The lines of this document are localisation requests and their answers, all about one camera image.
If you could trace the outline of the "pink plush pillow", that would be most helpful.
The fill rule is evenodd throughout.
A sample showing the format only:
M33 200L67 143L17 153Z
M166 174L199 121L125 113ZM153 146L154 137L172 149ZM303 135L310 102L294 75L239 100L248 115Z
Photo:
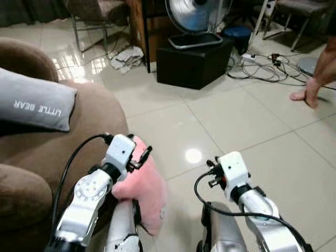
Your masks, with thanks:
M166 216L168 187L149 155L139 170L132 171L117 182L111 194L118 200L136 199L141 209L141 224L149 235L160 234Z

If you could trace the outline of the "brown fabric sofa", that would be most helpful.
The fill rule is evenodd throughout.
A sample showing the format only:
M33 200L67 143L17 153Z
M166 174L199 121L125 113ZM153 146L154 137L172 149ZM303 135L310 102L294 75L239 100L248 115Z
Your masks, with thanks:
M70 131L48 131L0 121L0 252L43 252L52 229L53 205L103 159L98 134L127 134L118 100L89 81L61 81L77 89Z

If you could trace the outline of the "grey Little Bear pillow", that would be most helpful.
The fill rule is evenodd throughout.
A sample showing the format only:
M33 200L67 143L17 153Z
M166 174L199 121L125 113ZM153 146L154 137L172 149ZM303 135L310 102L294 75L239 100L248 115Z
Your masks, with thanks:
M0 68L0 121L70 131L77 89Z

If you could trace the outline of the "silver floor fan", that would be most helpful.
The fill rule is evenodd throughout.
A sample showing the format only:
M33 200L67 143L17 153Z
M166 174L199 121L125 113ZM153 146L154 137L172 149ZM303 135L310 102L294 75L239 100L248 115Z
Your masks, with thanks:
M168 17L182 32L169 38L171 46L187 50L221 44L215 29L225 16L226 3L230 0L165 0Z

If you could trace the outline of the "silver right robot leg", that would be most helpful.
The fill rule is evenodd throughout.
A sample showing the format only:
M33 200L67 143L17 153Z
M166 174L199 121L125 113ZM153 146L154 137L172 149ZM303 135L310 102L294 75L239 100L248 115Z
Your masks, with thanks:
M204 205L200 223L204 230L196 252L248 252L233 216L219 214Z

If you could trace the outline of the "silver robot leg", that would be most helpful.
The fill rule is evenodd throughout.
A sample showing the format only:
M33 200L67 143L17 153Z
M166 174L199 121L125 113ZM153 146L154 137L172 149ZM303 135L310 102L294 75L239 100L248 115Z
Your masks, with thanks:
M204 205L200 223L204 230L196 252L248 252L233 216L219 214Z
M104 252L143 252L137 225L141 223L141 211L135 199L121 200L111 217Z

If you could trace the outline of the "silver left robot leg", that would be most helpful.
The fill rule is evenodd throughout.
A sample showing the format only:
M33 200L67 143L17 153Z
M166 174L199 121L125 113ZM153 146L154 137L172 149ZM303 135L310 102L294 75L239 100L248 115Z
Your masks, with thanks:
M111 217L104 252L143 252L137 225L141 223L141 211L135 199L121 200Z

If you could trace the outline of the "white crumpled cloth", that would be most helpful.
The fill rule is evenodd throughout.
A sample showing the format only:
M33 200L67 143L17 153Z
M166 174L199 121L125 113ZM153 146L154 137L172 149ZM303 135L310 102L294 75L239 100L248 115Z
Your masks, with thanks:
M142 64L144 52L140 47L131 46L111 58L110 64L125 75L129 70Z

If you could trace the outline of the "black box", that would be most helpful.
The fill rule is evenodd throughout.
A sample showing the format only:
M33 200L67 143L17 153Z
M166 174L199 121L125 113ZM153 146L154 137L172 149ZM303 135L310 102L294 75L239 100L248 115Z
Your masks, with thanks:
M171 46L156 51L156 79L162 84L200 90L227 72L234 42L178 50Z

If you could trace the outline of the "brown wooden cabinet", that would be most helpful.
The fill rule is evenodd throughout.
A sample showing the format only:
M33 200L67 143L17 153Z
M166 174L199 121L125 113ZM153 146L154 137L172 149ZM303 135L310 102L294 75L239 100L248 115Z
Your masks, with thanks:
M156 61L156 49L168 44L175 27L168 18L165 0L125 0L130 8L130 33L132 44L144 53L143 63L151 72Z

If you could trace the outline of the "blue round bucket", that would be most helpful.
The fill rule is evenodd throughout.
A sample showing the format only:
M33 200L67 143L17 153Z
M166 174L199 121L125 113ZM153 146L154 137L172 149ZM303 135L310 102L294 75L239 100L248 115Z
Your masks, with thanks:
M252 29L245 26L229 26L222 30L222 35L233 40L235 48L242 55L248 51Z

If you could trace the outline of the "person's bare leg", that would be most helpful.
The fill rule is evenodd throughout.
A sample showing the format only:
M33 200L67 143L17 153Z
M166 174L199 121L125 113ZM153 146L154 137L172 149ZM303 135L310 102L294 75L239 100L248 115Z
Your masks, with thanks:
M306 82L304 91L293 92L292 101L304 101L310 108L318 107L318 93L322 86L334 82L336 78L336 37L329 37L325 49L317 60L314 75Z

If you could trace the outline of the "brown metal-legged chair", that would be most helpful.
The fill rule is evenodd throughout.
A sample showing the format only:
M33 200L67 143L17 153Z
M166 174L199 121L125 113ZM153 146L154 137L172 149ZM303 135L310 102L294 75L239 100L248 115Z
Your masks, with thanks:
M264 33L262 34L262 40L267 40L267 38L271 38L273 36L286 32L292 16L302 16L305 18L304 23L302 24L300 31L298 32L298 35L296 36L290 48L292 52L295 52L296 44L301 39L302 34L304 34L305 28L307 27L307 24L312 19L312 17L326 14L326 12L329 10L331 5L333 5L333 3L334 0L276 0L271 15L266 21L266 27L264 29ZM273 18L276 14L280 13L288 14L288 18L283 27L283 31L267 35L267 32L269 31L269 28L271 27L271 24L273 22Z
M75 44L79 52L84 53L80 45L79 32L102 29L103 48L108 50L108 28L127 26L130 18L130 5L125 0L61 0L70 14L74 29Z

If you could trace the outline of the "white stand pole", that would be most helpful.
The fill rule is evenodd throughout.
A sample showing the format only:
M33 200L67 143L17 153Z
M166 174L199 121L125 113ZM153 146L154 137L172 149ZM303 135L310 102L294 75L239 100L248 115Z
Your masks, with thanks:
M262 4L260 5L259 9L259 15L255 23L254 32L250 36L250 43L255 40L255 38L259 35L259 32L264 28L266 18L270 17L270 14L273 12L276 1L277 0L262 0Z

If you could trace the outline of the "dark curtain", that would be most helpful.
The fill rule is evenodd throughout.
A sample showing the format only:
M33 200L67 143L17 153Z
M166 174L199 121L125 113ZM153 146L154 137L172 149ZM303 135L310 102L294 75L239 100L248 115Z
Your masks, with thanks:
M0 0L0 27L69 18L63 0Z

